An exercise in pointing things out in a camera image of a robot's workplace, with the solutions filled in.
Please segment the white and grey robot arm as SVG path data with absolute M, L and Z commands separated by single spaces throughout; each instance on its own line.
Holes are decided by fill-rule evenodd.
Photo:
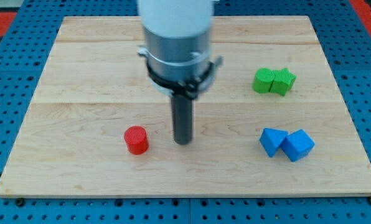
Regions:
M 194 100 L 215 79 L 223 58 L 211 61 L 213 0 L 138 0 L 146 59 L 154 86 L 169 96 Z

